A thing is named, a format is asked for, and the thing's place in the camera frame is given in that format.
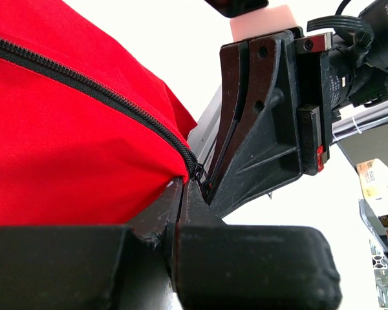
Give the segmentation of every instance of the red marking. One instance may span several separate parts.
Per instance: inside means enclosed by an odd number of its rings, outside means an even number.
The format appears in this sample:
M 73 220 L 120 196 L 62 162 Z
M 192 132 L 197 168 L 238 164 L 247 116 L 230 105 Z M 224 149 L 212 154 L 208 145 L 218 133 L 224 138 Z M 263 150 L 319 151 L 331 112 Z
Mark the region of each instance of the red marking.
M 322 161 L 323 145 L 318 147 L 316 153 L 318 154 L 318 172 L 321 172 L 324 168 L 323 161 Z

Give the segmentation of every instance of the black zipper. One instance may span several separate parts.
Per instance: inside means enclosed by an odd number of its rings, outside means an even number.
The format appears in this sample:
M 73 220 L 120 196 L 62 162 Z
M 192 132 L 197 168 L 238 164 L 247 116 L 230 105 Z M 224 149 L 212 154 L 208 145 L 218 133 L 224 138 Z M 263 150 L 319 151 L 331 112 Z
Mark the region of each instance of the black zipper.
M 180 153 L 190 177 L 195 178 L 198 163 L 194 153 L 156 118 L 121 94 L 56 61 L 1 38 L 0 58 L 74 88 L 151 129 Z

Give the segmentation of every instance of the zipper pull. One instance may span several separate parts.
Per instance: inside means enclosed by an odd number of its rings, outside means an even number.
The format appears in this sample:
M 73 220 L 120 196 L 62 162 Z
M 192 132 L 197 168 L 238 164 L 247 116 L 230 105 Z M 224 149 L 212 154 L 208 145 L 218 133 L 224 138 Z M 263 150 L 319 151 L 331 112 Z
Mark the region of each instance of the zipper pull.
M 204 168 L 203 164 L 201 163 L 195 164 L 194 179 L 198 182 L 202 195 L 205 199 L 205 197 L 207 197 L 208 194 L 210 193 L 212 185 L 210 183 L 210 177 L 208 176 L 208 173 Z

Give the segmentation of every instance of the red bag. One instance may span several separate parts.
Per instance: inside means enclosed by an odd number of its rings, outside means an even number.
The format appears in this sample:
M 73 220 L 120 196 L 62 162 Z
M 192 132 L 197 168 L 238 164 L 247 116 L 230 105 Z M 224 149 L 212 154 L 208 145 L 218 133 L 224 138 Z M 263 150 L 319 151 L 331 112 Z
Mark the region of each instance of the red bag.
M 189 178 L 195 122 L 60 0 L 0 0 L 0 225 L 124 223 Z

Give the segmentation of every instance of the white wall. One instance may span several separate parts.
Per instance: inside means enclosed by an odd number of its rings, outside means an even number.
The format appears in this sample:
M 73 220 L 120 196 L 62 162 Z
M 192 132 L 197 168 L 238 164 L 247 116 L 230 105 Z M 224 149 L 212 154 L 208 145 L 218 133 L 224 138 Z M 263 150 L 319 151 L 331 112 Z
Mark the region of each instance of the white wall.
M 219 49 L 232 41 L 228 19 L 204 0 L 65 0 L 113 36 L 143 65 L 166 81 L 195 119 L 221 82 Z M 353 0 L 358 14 L 369 0 Z M 339 1 L 273 0 L 288 3 L 299 25 L 333 14 Z
M 221 82 L 219 49 L 232 40 L 227 19 L 203 0 L 66 2 L 112 35 L 142 64 L 167 82 L 193 116 L 199 119 Z M 340 1 L 270 2 L 272 5 L 288 3 L 295 12 L 297 22 L 305 28 L 310 19 L 332 15 Z M 353 0 L 345 13 L 358 15 L 370 2 Z M 318 229 L 323 225 L 343 277 L 344 301 L 341 309 L 376 309 L 374 290 L 371 290 L 373 274 L 368 270 L 371 260 L 366 257 L 367 244 L 357 213 L 359 188 L 356 175 L 353 171 L 348 172 L 348 166 L 344 169 L 347 172 L 340 168 L 345 166 L 345 160 L 339 153 L 335 151 L 332 155 L 337 157 L 336 160 L 328 163 L 329 167 L 318 179 L 303 178 L 301 182 L 275 192 L 271 207 L 266 198 L 261 198 L 240 208 L 227 220 L 254 225 L 310 225 Z M 352 173 L 352 177 L 343 173 Z M 352 180 L 352 183 L 342 184 L 344 179 Z M 351 214 L 353 220 L 346 217 L 347 214 Z M 357 287 L 363 282 L 370 285 L 358 291 Z

